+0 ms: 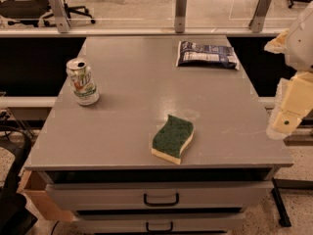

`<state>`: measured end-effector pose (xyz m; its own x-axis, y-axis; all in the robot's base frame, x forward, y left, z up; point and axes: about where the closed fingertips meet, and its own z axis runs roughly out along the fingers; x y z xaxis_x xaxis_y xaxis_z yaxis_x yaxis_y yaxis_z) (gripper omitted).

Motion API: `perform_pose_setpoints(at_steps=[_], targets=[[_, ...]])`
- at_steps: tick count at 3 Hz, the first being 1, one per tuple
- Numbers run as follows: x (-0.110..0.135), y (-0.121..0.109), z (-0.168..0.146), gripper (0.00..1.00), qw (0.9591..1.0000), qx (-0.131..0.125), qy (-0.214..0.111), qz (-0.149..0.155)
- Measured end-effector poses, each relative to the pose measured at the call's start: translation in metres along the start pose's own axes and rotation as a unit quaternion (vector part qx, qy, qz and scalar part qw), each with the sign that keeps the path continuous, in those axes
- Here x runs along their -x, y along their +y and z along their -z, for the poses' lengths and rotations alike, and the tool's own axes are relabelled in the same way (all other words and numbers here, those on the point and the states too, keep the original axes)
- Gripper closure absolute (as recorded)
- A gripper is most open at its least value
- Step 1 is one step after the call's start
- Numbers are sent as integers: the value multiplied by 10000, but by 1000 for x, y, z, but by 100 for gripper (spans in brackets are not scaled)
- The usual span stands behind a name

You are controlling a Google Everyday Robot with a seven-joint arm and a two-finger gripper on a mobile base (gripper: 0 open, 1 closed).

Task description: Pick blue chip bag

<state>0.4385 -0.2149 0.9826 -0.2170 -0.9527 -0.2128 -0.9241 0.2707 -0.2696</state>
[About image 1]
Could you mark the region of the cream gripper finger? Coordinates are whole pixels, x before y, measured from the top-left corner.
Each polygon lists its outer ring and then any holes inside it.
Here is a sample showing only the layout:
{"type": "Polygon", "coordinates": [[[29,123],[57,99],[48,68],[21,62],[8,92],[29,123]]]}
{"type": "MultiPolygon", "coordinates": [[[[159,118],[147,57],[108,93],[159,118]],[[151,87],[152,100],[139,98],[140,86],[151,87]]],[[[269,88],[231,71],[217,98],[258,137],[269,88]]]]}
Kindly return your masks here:
{"type": "Polygon", "coordinates": [[[298,71],[291,79],[281,78],[266,134],[274,140],[285,139],[312,110],[313,73],[298,71]]]}
{"type": "Polygon", "coordinates": [[[264,46],[264,50],[274,54],[284,54],[288,33],[289,31],[286,29],[281,32],[277,37],[268,41],[264,46]]]}

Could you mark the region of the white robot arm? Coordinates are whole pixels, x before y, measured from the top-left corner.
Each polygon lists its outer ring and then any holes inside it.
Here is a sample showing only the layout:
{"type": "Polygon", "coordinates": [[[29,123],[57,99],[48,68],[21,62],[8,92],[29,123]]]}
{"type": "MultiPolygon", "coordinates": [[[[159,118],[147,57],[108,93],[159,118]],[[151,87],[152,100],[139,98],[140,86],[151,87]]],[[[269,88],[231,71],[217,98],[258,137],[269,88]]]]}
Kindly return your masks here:
{"type": "Polygon", "coordinates": [[[283,54],[286,65],[296,70],[292,78],[280,79],[266,129],[271,139],[280,140],[290,136],[313,110],[313,2],[264,50],[283,54]]]}

